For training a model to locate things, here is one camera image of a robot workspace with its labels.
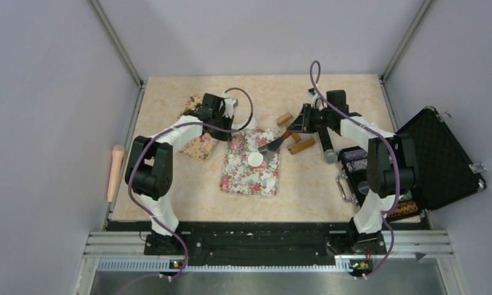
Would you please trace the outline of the wooden double-ended rolling pin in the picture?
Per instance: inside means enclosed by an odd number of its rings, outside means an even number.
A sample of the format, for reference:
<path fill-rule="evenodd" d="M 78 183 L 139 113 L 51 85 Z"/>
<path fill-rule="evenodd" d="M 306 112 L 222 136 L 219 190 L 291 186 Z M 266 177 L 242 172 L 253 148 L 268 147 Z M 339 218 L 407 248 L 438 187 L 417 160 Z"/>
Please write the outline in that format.
<path fill-rule="evenodd" d="M 278 117 L 276 119 L 276 122 L 279 127 L 289 127 L 293 119 L 293 115 L 289 112 L 286 112 L 285 114 L 282 114 L 280 117 Z M 287 150 L 291 155 L 296 155 L 315 145 L 315 139 L 312 136 L 303 138 L 299 133 L 292 133 L 291 137 L 293 138 L 294 143 L 287 146 Z"/>

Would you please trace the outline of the white dough piece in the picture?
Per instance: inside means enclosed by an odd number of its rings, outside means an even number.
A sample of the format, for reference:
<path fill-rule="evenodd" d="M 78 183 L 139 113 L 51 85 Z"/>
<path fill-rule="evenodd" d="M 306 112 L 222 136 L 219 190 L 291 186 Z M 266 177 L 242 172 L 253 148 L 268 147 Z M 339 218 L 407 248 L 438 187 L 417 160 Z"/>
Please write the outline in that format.
<path fill-rule="evenodd" d="M 255 118 L 251 118 L 240 124 L 233 123 L 232 129 L 238 132 L 240 130 L 245 130 L 245 129 L 255 129 L 257 126 L 258 126 L 257 120 Z"/>

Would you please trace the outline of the round cut dough wrapper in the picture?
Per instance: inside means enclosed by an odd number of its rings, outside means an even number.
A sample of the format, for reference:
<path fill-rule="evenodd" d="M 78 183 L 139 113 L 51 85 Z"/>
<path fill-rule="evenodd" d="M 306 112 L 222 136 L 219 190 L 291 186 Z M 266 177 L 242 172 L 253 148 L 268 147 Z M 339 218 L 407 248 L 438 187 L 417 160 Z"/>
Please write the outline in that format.
<path fill-rule="evenodd" d="M 260 152 L 252 152 L 247 157 L 247 163 L 251 167 L 259 167 L 263 164 L 264 157 Z"/>

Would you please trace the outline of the metal scraper with red handle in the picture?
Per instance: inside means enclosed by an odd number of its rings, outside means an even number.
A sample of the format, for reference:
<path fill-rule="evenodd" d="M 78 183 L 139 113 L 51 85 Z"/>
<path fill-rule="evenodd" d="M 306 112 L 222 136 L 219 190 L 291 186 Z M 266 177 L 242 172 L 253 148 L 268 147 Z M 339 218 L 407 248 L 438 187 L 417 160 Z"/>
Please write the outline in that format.
<path fill-rule="evenodd" d="M 271 141 L 270 143 L 265 144 L 264 146 L 261 146 L 258 148 L 258 152 L 264 155 L 272 154 L 275 153 L 278 148 L 281 147 L 281 145 L 284 143 L 284 141 L 290 137 L 293 134 L 291 131 L 286 131 L 284 132 L 283 135 L 279 136 L 275 140 Z"/>

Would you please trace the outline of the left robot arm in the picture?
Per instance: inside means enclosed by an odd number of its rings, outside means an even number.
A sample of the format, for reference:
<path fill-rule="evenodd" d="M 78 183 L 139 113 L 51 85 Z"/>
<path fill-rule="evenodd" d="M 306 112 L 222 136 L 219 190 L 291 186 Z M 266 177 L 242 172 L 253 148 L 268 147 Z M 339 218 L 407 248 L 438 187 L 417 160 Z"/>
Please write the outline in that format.
<path fill-rule="evenodd" d="M 127 192 L 151 220 L 151 241 L 168 254 L 179 252 L 183 244 L 176 233 L 179 220 L 169 196 L 174 155 L 206 133 L 219 141 L 229 140 L 237 105 L 235 98 L 206 93 L 195 108 L 184 111 L 171 126 L 133 140 L 125 172 Z"/>

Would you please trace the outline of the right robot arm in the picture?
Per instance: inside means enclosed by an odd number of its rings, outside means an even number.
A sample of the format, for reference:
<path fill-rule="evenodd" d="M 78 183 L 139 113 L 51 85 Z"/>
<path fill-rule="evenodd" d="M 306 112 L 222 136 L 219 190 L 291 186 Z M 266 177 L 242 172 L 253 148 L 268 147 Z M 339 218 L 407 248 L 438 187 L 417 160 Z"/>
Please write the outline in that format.
<path fill-rule="evenodd" d="M 416 151 L 409 135 L 387 132 L 351 112 L 344 90 L 322 95 L 308 90 L 311 103 L 303 104 L 288 130 L 317 133 L 325 128 L 353 140 L 367 153 L 366 179 L 369 192 L 360 210 L 349 221 L 346 246 L 363 253 L 381 232 L 385 218 L 398 205 L 401 195 L 415 187 L 419 179 Z"/>

